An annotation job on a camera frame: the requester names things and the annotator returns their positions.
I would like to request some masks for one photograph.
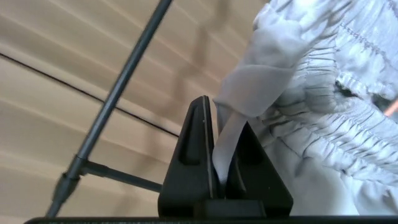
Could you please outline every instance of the gathered fabric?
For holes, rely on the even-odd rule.
[[[323,11],[331,2],[340,5]],[[396,4],[266,4],[251,46],[214,99],[219,177],[228,175],[231,147],[249,121],[294,198],[292,215],[397,215],[398,125],[373,103],[398,96]],[[289,33],[292,43],[304,43],[297,52],[273,42],[291,24],[310,21],[316,28]]]

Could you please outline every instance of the beige wall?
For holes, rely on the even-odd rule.
[[[0,0],[0,53],[105,99],[157,2]],[[174,0],[118,106],[178,134],[189,103],[214,97],[238,62],[263,4]],[[1,223],[44,214],[100,105],[0,58]],[[91,159],[161,183],[176,142],[115,111]],[[152,216],[156,200],[153,192],[87,176],[61,215]]]

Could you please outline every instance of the black clothespin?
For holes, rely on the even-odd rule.
[[[160,217],[288,217],[289,191],[249,124],[243,128],[225,192],[211,161],[214,140],[207,96],[194,100],[158,199]]]

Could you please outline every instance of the black metal rod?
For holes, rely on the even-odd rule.
[[[160,2],[158,3],[144,31],[142,31],[140,38],[134,46],[131,55],[127,59],[126,64],[124,65],[120,75],[118,76],[118,79],[116,80],[114,86],[109,92],[106,101],[104,102],[101,110],[95,118],[93,125],[88,131],[86,138],[80,146],[77,155],[70,163],[66,173],[62,174],[61,178],[59,179],[54,191],[52,204],[47,211],[46,217],[55,217],[61,209],[62,204],[76,189],[76,186],[78,185],[78,182],[80,180],[82,169],[87,163],[87,159],[90,156],[90,153],[92,152],[95,143],[97,142],[102,130],[104,129],[105,124],[109,119],[109,116],[116,106],[116,103],[118,102],[125,87],[127,86],[134,70],[136,69],[142,55],[145,52],[145,49],[149,45],[149,42],[152,40],[152,37],[155,34],[155,31],[162,21],[165,13],[167,12],[167,9],[169,8],[171,2],[172,0],[160,0]]]
[[[109,179],[113,179],[129,185],[134,185],[136,187],[141,187],[143,189],[151,190],[154,192],[160,192],[160,190],[162,190],[161,184],[137,177],[135,175],[120,172],[118,170],[111,169],[107,166],[95,162],[90,162],[90,161],[87,162],[83,170],[84,173],[87,174],[97,175],[99,177],[106,177]]]

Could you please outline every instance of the white garment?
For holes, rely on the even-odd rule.
[[[395,3],[350,3],[273,0],[257,15],[251,46],[215,99],[221,182],[249,121],[294,198],[291,215],[398,214],[398,126],[368,100],[397,96],[398,48],[383,40],[398,34],[385,22]],[[374,21],[383,35],[361,32]]]

